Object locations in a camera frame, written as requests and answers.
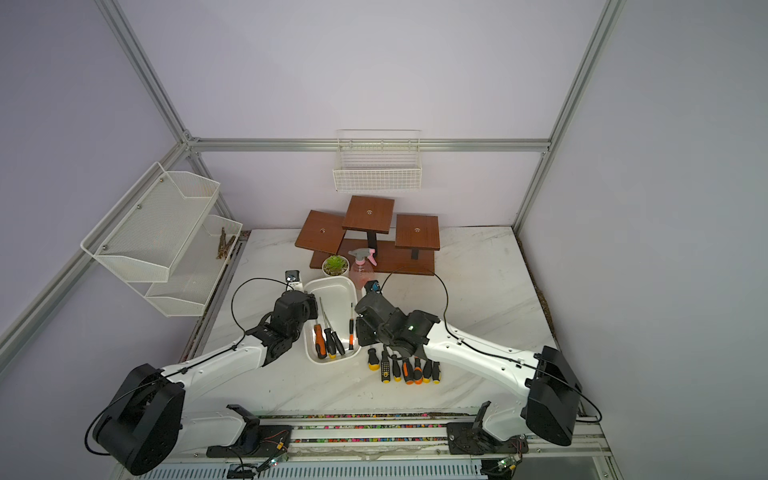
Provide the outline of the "stubby black yellow screwdriver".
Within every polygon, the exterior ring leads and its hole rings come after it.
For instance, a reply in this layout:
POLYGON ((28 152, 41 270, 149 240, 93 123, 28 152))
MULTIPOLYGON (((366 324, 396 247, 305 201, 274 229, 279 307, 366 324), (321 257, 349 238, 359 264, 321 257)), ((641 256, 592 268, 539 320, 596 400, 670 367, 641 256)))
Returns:
POLYGON ((367 350, 367 355, 368 355, 368 360, 367 360, 368 368, 372 371, 379 370, 381 360, 379 358, 379 355, 377 354, 376 348, 370 347, 367 350))

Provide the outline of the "long yellow-dotted flathead screwdriver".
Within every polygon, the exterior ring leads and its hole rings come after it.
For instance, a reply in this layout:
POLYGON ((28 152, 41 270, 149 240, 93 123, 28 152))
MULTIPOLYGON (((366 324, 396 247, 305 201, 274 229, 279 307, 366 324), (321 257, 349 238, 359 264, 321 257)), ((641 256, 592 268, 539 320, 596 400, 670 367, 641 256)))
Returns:
POLYGON ((391 381, 391 362, 389 354, 385 349, 382 350, 380 378, 382 383, 389 383, 391 381))

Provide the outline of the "white plastic storage box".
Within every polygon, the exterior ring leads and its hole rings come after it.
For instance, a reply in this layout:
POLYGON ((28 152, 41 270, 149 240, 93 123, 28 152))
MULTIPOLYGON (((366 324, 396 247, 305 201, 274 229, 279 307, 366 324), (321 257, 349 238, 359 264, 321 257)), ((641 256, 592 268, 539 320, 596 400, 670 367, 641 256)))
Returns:
POLYGON ((318 305, 318 319, 309 320, 302 329, 306 356, 312 365, 333 365, 349 361, 360 353, 357 333, 350 333, 350 324, 354 325, 357 303, 357 290, 353 282, 345 276, 325 277, 308 282, 304 286, 307 294, 315 296, 318 305), (316 347, 316 326, 320 324, 323 340, 331 329, 342 345, 343 352, 336 351, 335 357, 320 358, 316 347))

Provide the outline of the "black orange hex-collar screwdriver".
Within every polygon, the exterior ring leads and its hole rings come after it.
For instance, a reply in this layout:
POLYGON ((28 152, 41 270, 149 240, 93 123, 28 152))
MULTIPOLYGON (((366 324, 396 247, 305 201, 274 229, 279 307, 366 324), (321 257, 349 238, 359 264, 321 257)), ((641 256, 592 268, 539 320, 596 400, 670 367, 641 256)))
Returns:
POLYGON ((403 378, 407 385, 411 385, 414 383, 414 377, 413 377, 413 366, 411 365, 411 362, 408 358, 404 358, 402 360, 402 372, 403 372, 403 378))

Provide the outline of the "black orange-band screwdriver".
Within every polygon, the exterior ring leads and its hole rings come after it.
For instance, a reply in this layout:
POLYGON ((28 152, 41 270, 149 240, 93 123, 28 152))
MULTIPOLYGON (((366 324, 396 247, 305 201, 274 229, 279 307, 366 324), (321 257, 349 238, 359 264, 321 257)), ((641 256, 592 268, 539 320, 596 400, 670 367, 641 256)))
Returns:
POLYGON ((421 384, 423 382, 421 360, 418 357, 415 357, 413 360, 413 371, 411 377, 415 384, 421 384))

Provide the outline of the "black ribbed screwdriver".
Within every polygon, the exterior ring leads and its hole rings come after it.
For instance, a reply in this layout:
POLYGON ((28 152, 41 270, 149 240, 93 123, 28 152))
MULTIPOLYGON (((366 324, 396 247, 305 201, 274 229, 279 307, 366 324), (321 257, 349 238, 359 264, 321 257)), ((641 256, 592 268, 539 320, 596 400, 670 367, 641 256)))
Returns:
POLYGON ((422 381, 424 383, 430 382, 432 378, 432 371, 433 371, 433 362, 431 360, 426 360, 422 369, 422 381))

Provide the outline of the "black yellow-end screwdriver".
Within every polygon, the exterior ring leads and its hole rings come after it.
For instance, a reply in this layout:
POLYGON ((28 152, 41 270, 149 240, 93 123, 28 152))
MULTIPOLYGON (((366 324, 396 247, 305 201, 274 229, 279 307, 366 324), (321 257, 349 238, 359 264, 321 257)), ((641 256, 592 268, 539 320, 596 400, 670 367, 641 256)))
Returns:
POLYGON ((435 384, 438 384, 440 382, 440 378, 441 378, 440 363, 437 361, 433 361, 431 381, 434 382, 435 384))

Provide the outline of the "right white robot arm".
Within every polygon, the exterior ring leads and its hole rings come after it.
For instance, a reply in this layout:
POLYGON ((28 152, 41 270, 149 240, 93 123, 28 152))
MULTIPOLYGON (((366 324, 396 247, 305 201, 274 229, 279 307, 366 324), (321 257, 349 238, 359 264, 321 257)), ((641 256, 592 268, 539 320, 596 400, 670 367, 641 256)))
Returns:
POLYGON ((383 294, 369 292, 355 306, 359 342, 380 343, 404 358, 454 365, 491 381, 513 396, 481 413, 481 430, 496 441, 532 433, 558 446, 572 444, 582 386, 563 353, 505 347, 450 327, 422 311, 408 314, 383 294))

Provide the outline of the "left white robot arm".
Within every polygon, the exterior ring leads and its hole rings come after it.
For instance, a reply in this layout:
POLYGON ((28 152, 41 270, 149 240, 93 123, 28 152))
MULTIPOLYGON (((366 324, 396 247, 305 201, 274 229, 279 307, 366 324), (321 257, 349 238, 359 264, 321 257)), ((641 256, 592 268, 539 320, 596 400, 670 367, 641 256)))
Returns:
POLYGON ((315 296, 289 289, 232 345, 200 360, 135 367, 87 427, 84 444, 97 443, 101 455, 113 457, 133 475, 153 470, 173 454, 200 449, 210 458, 272 460, 281 455, 290 428, 263 427, 236 403, 212 414, 184 411, 228 381, 274 363, 300 338, 304 324, 317 317, 315 296))

